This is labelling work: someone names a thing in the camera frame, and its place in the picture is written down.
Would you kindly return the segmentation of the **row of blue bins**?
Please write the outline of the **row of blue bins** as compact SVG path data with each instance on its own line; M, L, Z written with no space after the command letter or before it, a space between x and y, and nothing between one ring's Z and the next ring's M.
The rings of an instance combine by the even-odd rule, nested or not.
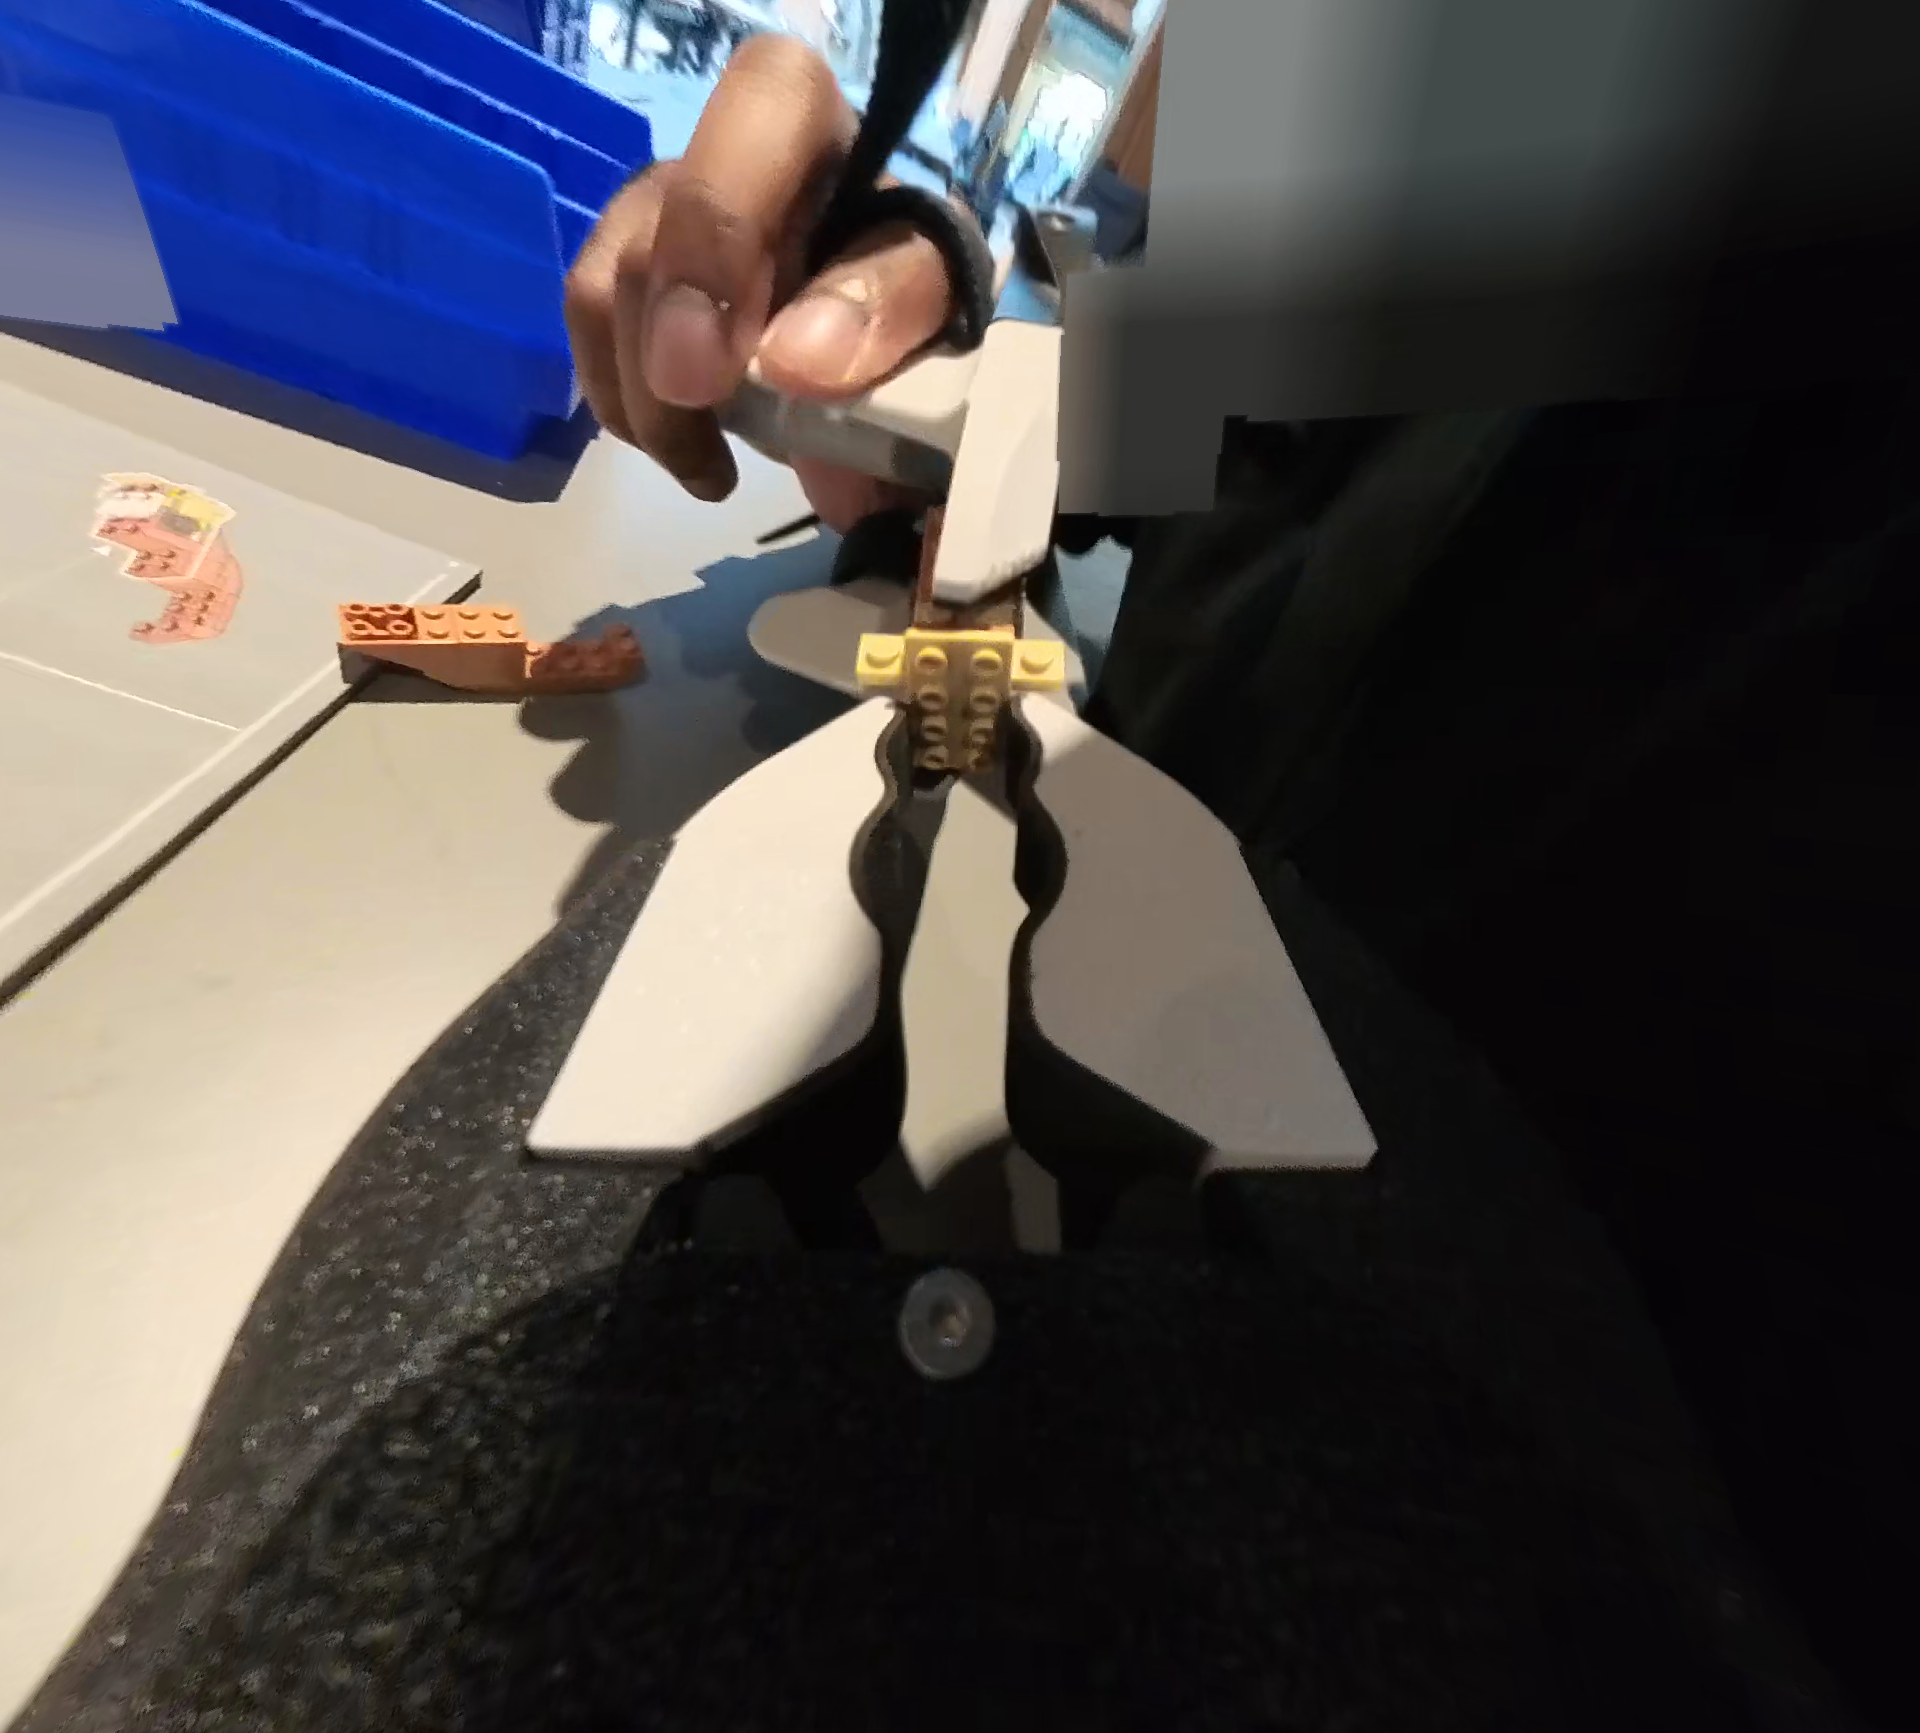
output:
M555 498L563 279L646 114L440 0L3 0L3 330Z

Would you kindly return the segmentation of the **grey desk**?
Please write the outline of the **grey desk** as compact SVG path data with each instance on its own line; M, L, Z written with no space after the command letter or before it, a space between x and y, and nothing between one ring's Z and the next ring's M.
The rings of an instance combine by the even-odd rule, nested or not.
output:
M3 385L482 568L541 635L636 623L643 687L511 708L368 691L3 1006L3 1722L121 1571L282 1244L396 1079L627 844L832 701L745 640L821 583L795 481L700 506L604 438L571 472L3 338Z

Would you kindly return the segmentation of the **grey instruction booklet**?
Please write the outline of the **grey instruction booklet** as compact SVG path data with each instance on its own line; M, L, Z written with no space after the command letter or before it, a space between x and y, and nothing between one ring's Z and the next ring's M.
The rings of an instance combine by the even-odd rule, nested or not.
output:
M6 385L3 992L343 702L338 604L480 577Z

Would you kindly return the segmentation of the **brown and tan brick model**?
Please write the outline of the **brown and tan brick model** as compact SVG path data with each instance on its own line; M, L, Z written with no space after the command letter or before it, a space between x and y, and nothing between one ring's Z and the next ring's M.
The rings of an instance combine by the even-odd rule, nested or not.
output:
M1068 694L1074 658L1066 640L1042 632L1021 577L964 602L935 596L944 518L939 506L923 513L904 623L861 632L853 679L864 697L900 708L916 772L984 776L1026 697Z

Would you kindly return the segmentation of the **person's right hand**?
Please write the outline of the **person's right hand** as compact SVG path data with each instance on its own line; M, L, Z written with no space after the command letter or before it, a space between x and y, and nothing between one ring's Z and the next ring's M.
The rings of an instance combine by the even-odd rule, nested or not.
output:
M562 307L597 427L720 502L737 463L718 411L747 372L790 399L846 402L944 342L964 303L942 248L910 225L812 258L855 137L815 48L745 41L701 111L683 154L601 210Z

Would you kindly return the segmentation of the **brown toy brick block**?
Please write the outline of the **brown toy brick block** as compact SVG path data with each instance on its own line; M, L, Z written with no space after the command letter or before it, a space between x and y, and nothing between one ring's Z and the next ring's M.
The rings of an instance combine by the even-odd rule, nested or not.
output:
M531 639L515 608L444 602L342 602L343 657L411 672L466 694L531 698L624 691L643 675L643 653L625 624L555 643Z

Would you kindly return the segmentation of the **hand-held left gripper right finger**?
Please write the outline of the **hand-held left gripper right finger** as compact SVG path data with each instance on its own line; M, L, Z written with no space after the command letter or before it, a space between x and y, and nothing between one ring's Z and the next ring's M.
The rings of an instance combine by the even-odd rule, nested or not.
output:
M1076 1068L1074 1121L1195 1173L1355 1173L1378 1153L1231 835L1186 786L1044 697L1020 880L1024 1005Z

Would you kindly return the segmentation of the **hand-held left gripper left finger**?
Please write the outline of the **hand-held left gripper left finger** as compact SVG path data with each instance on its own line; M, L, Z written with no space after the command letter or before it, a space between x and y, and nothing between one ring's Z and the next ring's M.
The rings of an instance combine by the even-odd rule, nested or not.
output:
M883 938L853 887L896 708L864 701L673 837L525 1137L540 1159L698 1159L874 1028Z

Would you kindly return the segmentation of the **person's dark jacket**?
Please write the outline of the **person's dark jacket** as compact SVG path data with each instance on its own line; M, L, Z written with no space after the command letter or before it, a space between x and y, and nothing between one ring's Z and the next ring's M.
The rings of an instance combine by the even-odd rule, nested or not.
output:
M1090 718L1477 1052L1740 1531L1915 1729L1915 247L1666 399L1215 433Z

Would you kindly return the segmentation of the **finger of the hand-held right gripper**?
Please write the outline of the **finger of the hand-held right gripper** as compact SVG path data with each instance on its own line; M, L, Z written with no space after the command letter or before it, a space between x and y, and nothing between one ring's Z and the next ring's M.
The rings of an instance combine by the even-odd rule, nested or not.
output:
M767 599L747 620L755 658L817 687L858 687L865 635L900 635L911 589L894 581L806 587Z
M1020 320L996 320L984 335L935 543L939 604L996 599L1049 550L1062 338Z

